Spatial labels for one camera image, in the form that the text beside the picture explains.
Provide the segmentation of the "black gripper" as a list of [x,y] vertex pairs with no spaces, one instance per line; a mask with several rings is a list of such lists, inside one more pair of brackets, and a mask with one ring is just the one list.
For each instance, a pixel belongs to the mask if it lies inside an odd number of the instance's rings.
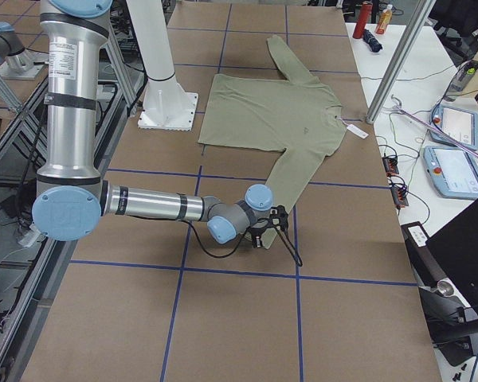
[[248,228],[248,233],[250,234],[251,241],[255,248],[263,247],[262,236],[268,229],[268,224],[264,224],[263,226],[252,226]]

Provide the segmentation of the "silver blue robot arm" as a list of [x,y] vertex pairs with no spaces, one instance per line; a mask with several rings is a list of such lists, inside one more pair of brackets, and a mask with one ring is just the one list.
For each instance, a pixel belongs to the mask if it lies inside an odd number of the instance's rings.
[[49,63],[48,53],[28,50],[14,27],[0,21],[0,76],[8,80],[34,80]]
[[109,161],[95,158],[96,95],[101,48],[112,38],[109,1],[43,1],[41,27],[49,36],[47,156],[37,172],[33,223],[59,241],[78,240],[112,213],[147,220],[205,222],[221,244],[271,228],[272,191],[251,186],[232,204],[112,185]]

